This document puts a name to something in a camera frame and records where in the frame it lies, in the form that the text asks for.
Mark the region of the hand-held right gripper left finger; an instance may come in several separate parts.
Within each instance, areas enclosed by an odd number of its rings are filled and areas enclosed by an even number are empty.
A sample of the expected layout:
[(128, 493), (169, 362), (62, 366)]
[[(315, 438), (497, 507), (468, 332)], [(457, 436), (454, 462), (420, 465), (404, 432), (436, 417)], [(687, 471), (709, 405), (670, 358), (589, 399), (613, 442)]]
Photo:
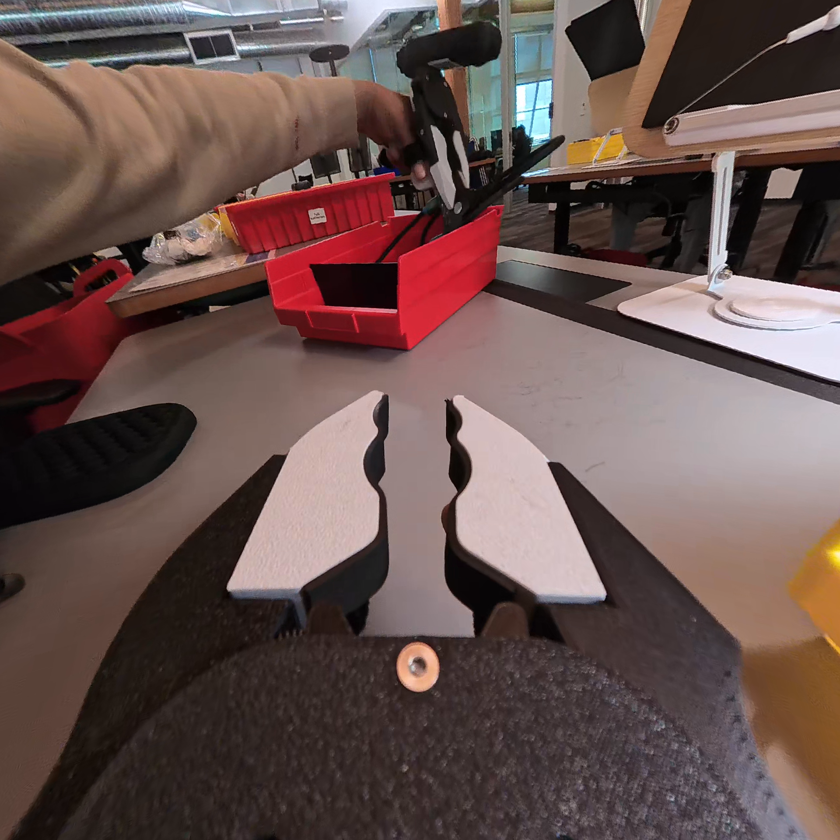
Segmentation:
[(371, 391), (290, 448), (227, 582), (239, 600), (281, 601), (303, 630), (320, 604), (364, 613), (389, 572), (389, 399)]

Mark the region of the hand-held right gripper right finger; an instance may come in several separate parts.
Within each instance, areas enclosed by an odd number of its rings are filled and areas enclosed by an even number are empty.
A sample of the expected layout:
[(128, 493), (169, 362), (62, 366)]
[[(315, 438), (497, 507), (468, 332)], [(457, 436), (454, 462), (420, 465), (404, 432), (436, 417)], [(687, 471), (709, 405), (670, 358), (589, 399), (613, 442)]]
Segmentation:
[(606, 603), (607, 591), (546, 455), (463, 395), (447, 400), (445, 580), (480, 631), (513, 603), (529, 625), (552, 606)]

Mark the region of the red storage bin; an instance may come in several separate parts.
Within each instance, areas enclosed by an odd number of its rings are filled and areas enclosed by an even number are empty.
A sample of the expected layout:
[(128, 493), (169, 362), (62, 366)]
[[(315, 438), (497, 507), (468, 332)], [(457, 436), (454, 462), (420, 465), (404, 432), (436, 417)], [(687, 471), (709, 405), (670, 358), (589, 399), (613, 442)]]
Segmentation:
[(280, 324), (304, 339), (410, 350), (496, 276), (501, 206), (444, 234), (394, 216), (268, 262)]

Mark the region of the yellow storage bin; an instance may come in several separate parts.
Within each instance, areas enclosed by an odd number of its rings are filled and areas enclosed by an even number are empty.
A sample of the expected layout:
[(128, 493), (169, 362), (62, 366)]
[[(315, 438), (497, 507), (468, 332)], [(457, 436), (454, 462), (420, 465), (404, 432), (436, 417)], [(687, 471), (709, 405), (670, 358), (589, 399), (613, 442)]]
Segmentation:
[(789, 583), (793, 601), (839, 653), (839, 521), (808, 552)]

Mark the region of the person's left forearm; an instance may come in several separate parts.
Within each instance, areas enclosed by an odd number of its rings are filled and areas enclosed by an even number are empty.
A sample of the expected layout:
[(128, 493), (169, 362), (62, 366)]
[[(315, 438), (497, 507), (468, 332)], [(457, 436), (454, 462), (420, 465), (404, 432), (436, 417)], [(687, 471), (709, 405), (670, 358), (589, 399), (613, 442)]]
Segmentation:
[(351, 80), (55, 69), (2, 42), (2, 283), (182, 224), (357, 132)]

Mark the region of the person's left hand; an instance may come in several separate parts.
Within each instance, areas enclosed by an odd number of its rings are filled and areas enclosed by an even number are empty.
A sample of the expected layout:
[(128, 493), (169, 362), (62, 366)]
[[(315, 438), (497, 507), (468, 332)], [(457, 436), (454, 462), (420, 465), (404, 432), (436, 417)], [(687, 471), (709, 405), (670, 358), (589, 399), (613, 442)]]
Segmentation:
[(405, 152), (418, 141), (412, 101), (372, 81), (353, 80), (357, 131), (384, 151), (392, 167), (410, 172), (419, 183), (429, 178), (428, 165), (420, 157), (406, 160)]

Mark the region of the wooden pillar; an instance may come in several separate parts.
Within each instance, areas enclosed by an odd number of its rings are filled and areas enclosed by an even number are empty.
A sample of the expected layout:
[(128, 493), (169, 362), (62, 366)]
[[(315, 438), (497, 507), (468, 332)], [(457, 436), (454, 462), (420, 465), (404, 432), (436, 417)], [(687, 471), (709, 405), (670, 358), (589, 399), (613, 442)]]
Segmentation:
[[(457, 28), (463, 24), (461, 1), (437, 1), (438, 28)], [(458, 108), (458, 115), (466, 137), (469, 137), (469, 90), (467, 70), (463, 67), (446, 69), (444, 75)]]

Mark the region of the black floor lamp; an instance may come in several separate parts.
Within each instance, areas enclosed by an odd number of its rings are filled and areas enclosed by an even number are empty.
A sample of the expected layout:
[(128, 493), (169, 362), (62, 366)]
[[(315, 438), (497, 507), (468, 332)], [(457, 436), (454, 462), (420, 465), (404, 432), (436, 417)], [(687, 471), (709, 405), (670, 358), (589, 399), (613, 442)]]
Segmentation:
[(323, 75), (329, 71), (329, 77), (339, 76), (338, 64), (350, 55), (350, 48), (344, 44), (318, 45), (311, 49), (308, 57), (314, 69), (318, 69)]

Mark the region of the small yellow box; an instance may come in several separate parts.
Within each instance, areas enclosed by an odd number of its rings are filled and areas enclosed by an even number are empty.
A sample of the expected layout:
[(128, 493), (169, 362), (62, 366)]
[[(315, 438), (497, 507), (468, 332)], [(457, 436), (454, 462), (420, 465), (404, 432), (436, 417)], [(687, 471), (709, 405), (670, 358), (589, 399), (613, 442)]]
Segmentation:
[(567, 165), (592, 165), (618, 160), (626, 153), (622, 132), (571, 142), (566, 151)]

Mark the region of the red ribbed bin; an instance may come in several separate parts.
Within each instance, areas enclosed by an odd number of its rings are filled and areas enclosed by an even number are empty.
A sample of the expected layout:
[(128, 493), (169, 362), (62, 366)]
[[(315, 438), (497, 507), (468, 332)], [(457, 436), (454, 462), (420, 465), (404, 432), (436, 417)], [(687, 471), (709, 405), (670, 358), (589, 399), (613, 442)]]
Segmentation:
[(394, 216), (393, 173), (218, 206), (250, 254), (340, 235)]

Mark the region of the wooden top office desk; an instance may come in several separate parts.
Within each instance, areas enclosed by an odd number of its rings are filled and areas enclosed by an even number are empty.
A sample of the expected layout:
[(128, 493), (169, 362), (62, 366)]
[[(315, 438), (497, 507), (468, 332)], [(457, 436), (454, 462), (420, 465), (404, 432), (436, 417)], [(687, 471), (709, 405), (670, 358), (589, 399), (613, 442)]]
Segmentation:
[[(797, 169), (804, 165), (836, 163), (839, 160), (837, 145), (826, 149), (794, 150), (787, 152), (747, 152), (736, 157), (736, 172), (749, 174), (749, 185), (745, 207), (740, 207), (729, 232), (729, 255), (734, 258), (734, 269), (739, 270), (745, 260), (749, 244), (760, 216), (763, 199), (766, 196), (772, 171), (788, 168)], [(606, 186), (599, 190), (573, 192), (575, 183), (606, 182), (620, 178), (662, 178), (666, 175), (683, 175), (709, 172), (709, 154), (690, 154), (674, 160), (633, 159), (607, 161), (554, 167), (525, 175), (530, 203), (557, 203), (553, 223), (553, 252), (558, 254), (569, 243), (571, 205), (576, 203), (610, 203), (613, 193), (619, 200), (629, 200), (630, 190), (618, 186)]]

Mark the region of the large ceiling vent grille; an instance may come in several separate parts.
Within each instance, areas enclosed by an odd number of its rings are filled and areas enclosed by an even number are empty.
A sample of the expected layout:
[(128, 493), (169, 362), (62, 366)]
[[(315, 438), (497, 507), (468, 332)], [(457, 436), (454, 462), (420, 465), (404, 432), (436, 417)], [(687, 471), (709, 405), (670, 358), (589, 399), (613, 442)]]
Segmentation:
[(235, 35), (230, 28), (185, 32), (183, 38), (196, 66), (240, 60)]

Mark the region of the clear plastic bag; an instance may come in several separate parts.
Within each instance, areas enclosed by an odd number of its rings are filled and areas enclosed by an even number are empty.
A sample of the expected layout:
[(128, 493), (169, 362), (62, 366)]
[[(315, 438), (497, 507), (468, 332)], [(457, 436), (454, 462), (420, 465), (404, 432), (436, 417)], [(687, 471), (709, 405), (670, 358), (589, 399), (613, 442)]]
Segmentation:
[(218, 216), (205, 213), (182, 225), (155, 234), (142, 257), (160, 266), (179, 266), (212, 256), (224, 240)]

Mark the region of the white tablet stand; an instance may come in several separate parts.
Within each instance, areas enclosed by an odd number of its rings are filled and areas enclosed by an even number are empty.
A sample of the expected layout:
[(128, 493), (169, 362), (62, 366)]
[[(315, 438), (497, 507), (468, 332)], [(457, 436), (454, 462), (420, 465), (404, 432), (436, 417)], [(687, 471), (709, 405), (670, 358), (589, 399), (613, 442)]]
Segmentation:
[[(838, 6), (776, 46), (838, 28)], [(771, 48), (762, 51), (766, 54)], [(623, 301), (624, 317), (838, 383), (838, 292), (740, 276), (728, 257), (736, 157), (838, 146), (838, 90), (753, 106), (680, 112), (663, 127), (664, 159), (709, 154), (712, 206), (705, 275)]]

